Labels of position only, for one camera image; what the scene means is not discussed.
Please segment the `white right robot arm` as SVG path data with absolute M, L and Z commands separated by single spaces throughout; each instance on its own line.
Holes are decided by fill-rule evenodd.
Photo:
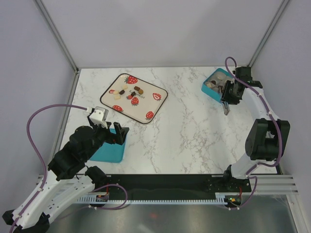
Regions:
M 234 76 L 233 80 L 225 82 L 222 90 L 224 113 L 229 113 L 230 105 L 243 101 L 254 123 L 245 141 L 244 155 L 227 168 L 231 175 L 222 179 L 223 188 L 230 192 L 259 166 L 278 165 L 290 131 L 289 122 L 280 119 L 271 109 L 261 83 L 252 79 L 250 67 L 237 67 Z

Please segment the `teal box lid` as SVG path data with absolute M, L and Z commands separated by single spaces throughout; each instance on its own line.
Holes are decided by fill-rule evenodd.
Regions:
M 120 163 L 123 160 L 126 142 L 123 145 L 104 143 L 89 159 L 94 162 Z

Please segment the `teal chocolate box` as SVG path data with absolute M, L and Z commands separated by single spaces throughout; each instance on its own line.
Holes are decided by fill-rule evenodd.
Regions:
M 217 76 L 223 76 L 223 80 L 219 80 Z M 211 83 L 212 80 L 216 81 L 216 85 Z M 225 71 L 222 68 L 216 69 L 208 78 L 206 78 L 205 81 L 203 81 L 201 90 L 206 95 L 210 96 L 212 99 L 220 103 L 221 97 L 218 93 L 218 86 L 222 85 L 224 86 L 226 81 L 231 81 L 232 77 L 229 75 L 227 71 Z M 207 84 L 210 83 L 212 85 L 212 88 L 207 87 Z

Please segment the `metal serving tongs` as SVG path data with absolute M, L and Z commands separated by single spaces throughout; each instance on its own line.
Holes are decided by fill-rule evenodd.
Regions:
M 220 97 L 222 97 L 224 87 L 223 87 L 222 85 L 219 85 L 219 86 L 222 87 L 222 92 L 221 92 L 221 93 L 218 92 L 218 93 L 219 93 Z M 225 101 L 223 101 L 223 100 L 220 100 L 220 103 L 221 103 L 221 105 L 222 105 L 222 107 L 223 107 L 224 114 L 227 116 L 227 115 L 229 114 L 229 112 L 230 112 L 228 103 L 225 102 Z

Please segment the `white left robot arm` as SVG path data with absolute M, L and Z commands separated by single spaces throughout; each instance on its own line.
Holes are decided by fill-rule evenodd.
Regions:
M 110 184 L 106 174 L 97 166 L 87 168 L 84 175 L 61 194 L 58 191 L 86 166 L 86 162 L 104 144 L 123 145 L 128 127 L 92 124 L 78 127 L 69 142 L 48 164 L 42 180 L 31 195 L 16 209 L 6 211 L 2 218 L 12 233 L 45 233 L 52 222 L 79 197 L 102 191 Z

